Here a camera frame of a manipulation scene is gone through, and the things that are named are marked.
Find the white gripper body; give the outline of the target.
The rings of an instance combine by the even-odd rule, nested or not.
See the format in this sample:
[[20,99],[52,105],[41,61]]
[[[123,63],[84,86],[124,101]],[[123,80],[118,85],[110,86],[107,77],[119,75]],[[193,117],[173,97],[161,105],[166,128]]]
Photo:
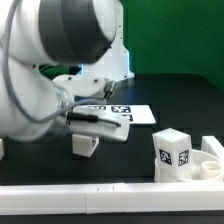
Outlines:
[[130,122],[121,115],[105,111],[96,113],[68,112],[67,126],[74,134],[102,137],[124,142],[128,138]]

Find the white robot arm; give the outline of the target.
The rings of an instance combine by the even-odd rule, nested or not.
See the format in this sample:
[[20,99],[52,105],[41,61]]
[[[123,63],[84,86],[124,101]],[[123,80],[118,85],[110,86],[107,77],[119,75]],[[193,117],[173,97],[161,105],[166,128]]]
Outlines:
[[22,142],[66,133],[128,138],[130,122],[91,108],[115,82],[49,79],[41,65],[98,62],[116,37],[118,0],[0,0],[0,137]]

